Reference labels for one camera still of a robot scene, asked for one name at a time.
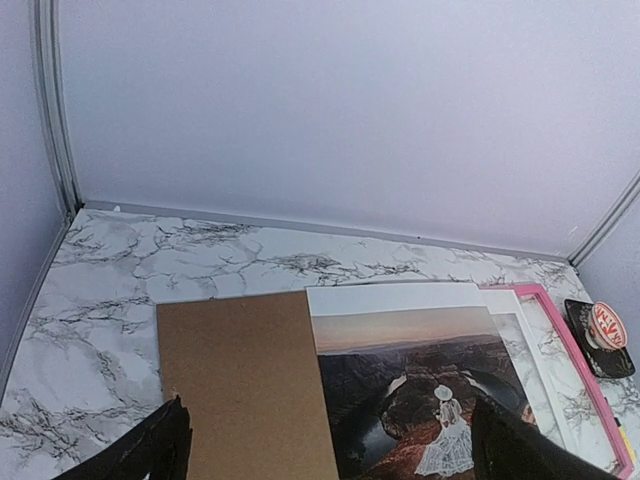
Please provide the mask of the canyon landscape photo print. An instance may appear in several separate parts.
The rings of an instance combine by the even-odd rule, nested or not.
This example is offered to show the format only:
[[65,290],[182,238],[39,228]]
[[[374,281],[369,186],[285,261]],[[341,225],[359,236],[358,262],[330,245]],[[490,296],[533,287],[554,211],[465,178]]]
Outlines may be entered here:
[[477,286],[313,287],[306,295],[341,478],[471,478],[479,397],[534,420]]

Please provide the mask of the white passe-partout mat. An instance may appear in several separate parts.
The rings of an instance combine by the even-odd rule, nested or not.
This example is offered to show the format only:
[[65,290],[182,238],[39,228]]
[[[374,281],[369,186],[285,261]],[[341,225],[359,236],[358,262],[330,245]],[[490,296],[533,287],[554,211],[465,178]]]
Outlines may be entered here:
[[528,407],[523,418],[535,421],[540,432],[560,447],[576,453],[574,435],[566,421],[553,382],[526,321],[518,297],[512,290],[481,289],[480,293],[505,341],[507,351],[524,388]]

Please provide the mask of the brown fibreboard backing board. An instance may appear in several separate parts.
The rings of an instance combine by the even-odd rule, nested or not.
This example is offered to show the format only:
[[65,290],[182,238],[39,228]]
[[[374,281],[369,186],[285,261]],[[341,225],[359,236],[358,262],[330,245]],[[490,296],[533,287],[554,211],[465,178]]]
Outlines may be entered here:
[[305,292],[156,307],[165,398],[180,396],[190,479],[338,476]]

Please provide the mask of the pink wooden picture frame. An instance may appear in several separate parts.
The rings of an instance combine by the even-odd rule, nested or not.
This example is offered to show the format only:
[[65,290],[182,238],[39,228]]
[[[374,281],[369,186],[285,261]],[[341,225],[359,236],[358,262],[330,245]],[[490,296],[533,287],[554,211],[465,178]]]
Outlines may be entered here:
[[546,290],[538,284],[482,289],[512,290],[518,297],[574,435],[577,452],[572,454],[620,479],[631,478],[637,472],[636,465],[625,448],[614,413]]

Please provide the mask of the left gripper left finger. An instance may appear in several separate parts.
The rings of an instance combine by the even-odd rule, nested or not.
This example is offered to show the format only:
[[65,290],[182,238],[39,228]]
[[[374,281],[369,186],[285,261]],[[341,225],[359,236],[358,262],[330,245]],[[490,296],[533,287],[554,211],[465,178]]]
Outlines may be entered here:
[[57,480],[185,480],[193,429],[190,414],[176,396],[133,429]]

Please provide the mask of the yellow handled screwdriver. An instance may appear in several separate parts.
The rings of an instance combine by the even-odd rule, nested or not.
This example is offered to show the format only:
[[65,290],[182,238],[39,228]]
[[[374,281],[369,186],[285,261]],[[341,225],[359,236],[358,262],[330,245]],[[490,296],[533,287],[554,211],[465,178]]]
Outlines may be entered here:
[[629,454],[631,462],[635,464],[635,462],[636,462],[636,454],[635,454],[635,451],[634,451],[634,449],[633,449],[633,447],[631,445],[631,442],[630,442],[629,437],[628,437],[628,435],[626,433],[626,430],[624,429],[622,423],[620,422],[620,420],[617,417],[615,417],[615,422],[616,422],[616,425],[618,427],[620,436],[621,436],[621,438],[622,438],[622,440],[624,442],[625,448],[626,448],[626,450],[627,450],[627,452]]

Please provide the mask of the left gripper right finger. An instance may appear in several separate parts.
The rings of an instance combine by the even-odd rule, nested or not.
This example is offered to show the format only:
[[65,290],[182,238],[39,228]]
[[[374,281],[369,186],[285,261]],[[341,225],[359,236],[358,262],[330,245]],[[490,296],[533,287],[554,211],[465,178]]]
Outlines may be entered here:
[[477,479],[588,480],[615,475],[559,447],[501,404],[479,397],[472,414]]

